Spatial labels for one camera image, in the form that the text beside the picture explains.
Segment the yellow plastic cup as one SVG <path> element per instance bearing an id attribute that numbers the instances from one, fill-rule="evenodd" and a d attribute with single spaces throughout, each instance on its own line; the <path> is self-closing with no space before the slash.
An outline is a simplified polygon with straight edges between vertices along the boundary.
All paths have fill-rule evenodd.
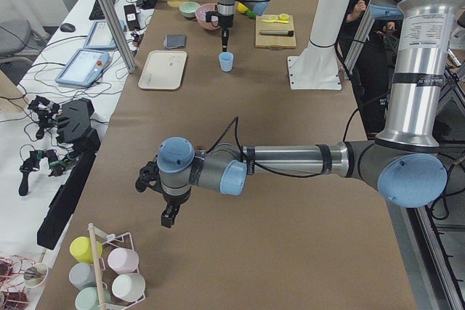
<path id="1" fill-rule="evenodd" d="M 89 237 L 75 238 L 69 247 L 70 254 L 79 263 L 93 263 L 92 245 Z"/>

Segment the light blue plastic cup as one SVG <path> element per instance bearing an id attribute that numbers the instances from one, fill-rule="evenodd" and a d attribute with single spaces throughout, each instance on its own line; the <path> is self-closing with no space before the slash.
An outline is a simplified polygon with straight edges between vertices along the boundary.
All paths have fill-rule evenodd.
<path id="1" fill-rule="evenodd" d="M 220 69 L 223 72 L 230 72 L 233 68 L 234 55 L 231 52 L 221 52 L 218 55 Z"/>

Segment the pale green plastic cup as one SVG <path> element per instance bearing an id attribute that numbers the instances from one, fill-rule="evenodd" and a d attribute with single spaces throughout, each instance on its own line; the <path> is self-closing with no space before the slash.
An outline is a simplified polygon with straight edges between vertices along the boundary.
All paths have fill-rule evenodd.
<path id="1" fill-rule="evenodd" d="M 100 301 L 96 287 L 85 287 L 80 290 L 75 298 L 77 310 L 99 310 Z"/>

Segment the pink bowl of ice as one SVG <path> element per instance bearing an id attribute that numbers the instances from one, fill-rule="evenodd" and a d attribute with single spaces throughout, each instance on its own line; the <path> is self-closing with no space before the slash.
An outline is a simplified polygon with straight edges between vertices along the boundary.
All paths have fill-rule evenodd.
<path id="1" fill-rule="evenodd" d="M 218 17 L 211 16 L 211 20 L 209 22 L 206 21 L 206 13 L 207 12 L 215 12 L 216 11 L 216 3 L 208 3 L 202 4 L 199 8 L 195 11 L 195 18 L 197 19 L 198 24 L 206 30 L 219 30 L 220 26 L 218 24 Z"/>

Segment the green empty bowl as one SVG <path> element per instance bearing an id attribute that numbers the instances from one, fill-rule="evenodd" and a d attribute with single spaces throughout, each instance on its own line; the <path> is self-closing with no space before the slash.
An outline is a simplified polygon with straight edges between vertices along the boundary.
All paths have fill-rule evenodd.
<path id="1" fill-rule="evenodd" d="M 196 17 L 196 11 L 200 7 L 200 4 L 194 1 L 183 2 L 179 6 L 179 10 L 184 18 L 193 19 Z"/>

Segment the lemon half slice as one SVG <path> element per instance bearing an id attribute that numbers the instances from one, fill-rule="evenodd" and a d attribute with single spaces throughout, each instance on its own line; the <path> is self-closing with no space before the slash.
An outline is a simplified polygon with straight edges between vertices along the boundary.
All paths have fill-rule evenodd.
<path id="1" fill-rule="evenodd" d="M 286 13 L 281 13 L 278 15 L 278 19 L 281 21 L 288 21 L 289 20 L 289 15 Z"/>

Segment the far teach pendant tablet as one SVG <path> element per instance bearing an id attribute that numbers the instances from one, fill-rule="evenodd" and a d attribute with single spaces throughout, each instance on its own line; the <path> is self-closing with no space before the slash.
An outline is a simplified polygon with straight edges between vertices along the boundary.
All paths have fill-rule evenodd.
<path id="1" fill-rule="evenodd" d="M 111 51 L 116 43 L 105 20 L 94 21 L 84 42 L 85 49 Z"/>

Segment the pink plastic cup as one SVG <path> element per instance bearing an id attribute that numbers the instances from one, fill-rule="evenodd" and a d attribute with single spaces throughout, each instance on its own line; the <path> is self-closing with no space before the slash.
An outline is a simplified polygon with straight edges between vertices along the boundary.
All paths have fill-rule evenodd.
<path id="1" fill-rule="evenodd" d="M 108 266 L 117 274 L 135 272 L 139 261 L 138 253 L 128 248 L 115 248 L 108 255 Z"/>

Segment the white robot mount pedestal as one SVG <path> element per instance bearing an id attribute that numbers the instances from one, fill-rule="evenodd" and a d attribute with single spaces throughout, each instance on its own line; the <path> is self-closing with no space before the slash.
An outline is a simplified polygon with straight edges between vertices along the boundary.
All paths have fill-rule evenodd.
<path id="1" fill-rule="evenodd" d="M 293 90 L 340 90 L 335 44 L 349 0 L 318 0 L 309 43 L 299 56 L 288 57 Z"/>

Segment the cream serving tray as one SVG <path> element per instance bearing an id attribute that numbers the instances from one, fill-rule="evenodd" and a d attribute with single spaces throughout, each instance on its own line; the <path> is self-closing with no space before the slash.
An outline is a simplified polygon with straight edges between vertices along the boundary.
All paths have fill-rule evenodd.
<path id="1" fill-rule="evenodd" d="M 138 87 L 144 90 L 178 89 L 182 82 L 186 60 L 185 51 L 151 51 L 139 78 Z"/>

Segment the white plastic cup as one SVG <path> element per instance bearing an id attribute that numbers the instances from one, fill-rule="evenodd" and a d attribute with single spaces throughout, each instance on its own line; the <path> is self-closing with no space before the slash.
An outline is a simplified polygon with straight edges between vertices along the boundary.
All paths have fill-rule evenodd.
<path id="1" fill-rule="evenodd" d="M 144 295 L 145 278 L 138 273 L 120 274 L 113 281 L 112 292 L 123 301 L 137 301 Z"/>

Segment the wooden cutting board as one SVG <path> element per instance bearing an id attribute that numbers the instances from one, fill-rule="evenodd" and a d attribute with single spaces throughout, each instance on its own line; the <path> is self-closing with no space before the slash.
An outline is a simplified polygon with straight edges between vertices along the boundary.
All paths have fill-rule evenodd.
<path id="1" fill-rule="evenodd" d="M 295 49 L 296 34 L 292 15 L 262 15 L 255 19 L 255 47 Z"/>

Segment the grey folded cloth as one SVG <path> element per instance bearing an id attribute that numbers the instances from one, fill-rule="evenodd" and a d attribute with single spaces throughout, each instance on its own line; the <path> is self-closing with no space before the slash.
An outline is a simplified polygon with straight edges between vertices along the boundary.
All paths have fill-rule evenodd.
<path id="1" fill-rule="evenodd" d="M 165 36 L 163 47 L 165 49 L 185 48 L 187 36 L 184 34 L 167 34 Z"/>

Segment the paper cup with whisk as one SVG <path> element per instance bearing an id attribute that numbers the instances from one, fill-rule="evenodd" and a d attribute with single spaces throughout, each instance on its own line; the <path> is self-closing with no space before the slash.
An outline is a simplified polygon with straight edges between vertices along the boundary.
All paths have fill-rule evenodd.
<path id="1" fill-rule="evenodd" d="M 37 263 L 30 266 L 23 274 L 25 286 L 29 288 L 44 286 L 48 273 L 49 268 L 44 263 Z"/>

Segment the grey plastic cup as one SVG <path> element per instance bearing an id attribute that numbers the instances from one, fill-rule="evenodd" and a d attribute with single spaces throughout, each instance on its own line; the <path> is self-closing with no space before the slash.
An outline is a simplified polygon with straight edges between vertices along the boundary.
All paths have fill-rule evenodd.
<path id="1" fill-rule="evenodd" d="M 77 263 L 69 271 L 68 279 L 79 290 L 83 290 L 86 287 L 95 287 L 94 266 L 88 263 Z"/>

